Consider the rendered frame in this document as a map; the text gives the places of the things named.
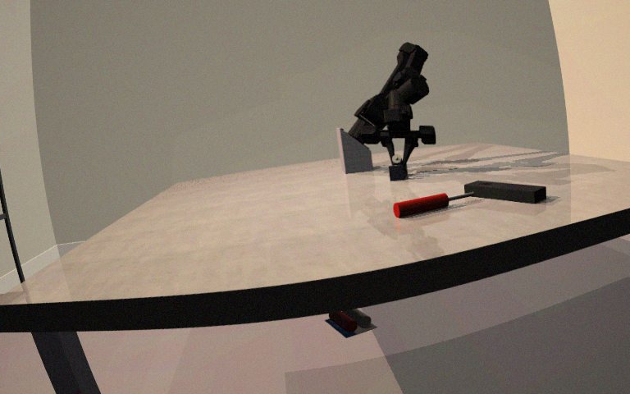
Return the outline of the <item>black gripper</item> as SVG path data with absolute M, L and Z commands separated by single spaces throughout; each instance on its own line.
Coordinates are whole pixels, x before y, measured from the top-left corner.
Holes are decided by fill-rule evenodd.
M 392 139 L 405 138 L 403 167 L 406 166 L 414 148 L 418 147 L 418 138 L 421 138 L 424 144 L 436 143 L 436 131 L 433 126 L 420 126 L 419 131 L 411 131 L 405 124 L 393 124 L 388 125 L 388 127 L 391 128 L 389 130 L 378 130 L 377 126 L 363 126 L 360 130 L 364 143 L 378 144 L 381 142 L 382 146 L 387 148 L 392 166 L 394 165 L 392 158 L 395 155 Z

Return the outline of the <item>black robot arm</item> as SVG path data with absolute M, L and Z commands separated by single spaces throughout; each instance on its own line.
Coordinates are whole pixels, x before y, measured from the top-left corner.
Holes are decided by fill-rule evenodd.
M 388 125 L 405 124 L 410 128 L 410 119 L 413 119 L 410 103 L 414 105 L 429 93 L 426 78 L 421 74 L 422 66 L 429 54 L 418 45 L 408 42 L 399 50 L 398 65 L 389 80 L 379 94 L 370 98 L 356 111 L 354 115 L 358 120 L 347 133 L 364 146 L 366 145 L 360 130 L 363 126 L 374 125 L 378 130 L 385 127 L 389 130 L 391 127 Z M 388 110 L 394 105 L 403 105 L 403 108 Z

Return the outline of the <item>red screwdriver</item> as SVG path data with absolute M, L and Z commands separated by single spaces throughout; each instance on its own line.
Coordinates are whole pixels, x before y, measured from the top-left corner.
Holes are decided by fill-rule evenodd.
M 447 196 L 446 193 L 423 197 L 420 199 L 412 199 L 400 203 L 395 203 L 393 212 L 397 218 L 431 211 L 434 209 L 444 208 L 449 205 L 450 201 L 474 196 L 474 193 L 466 193 L 462 195 L 456 195 L 453 197 Z

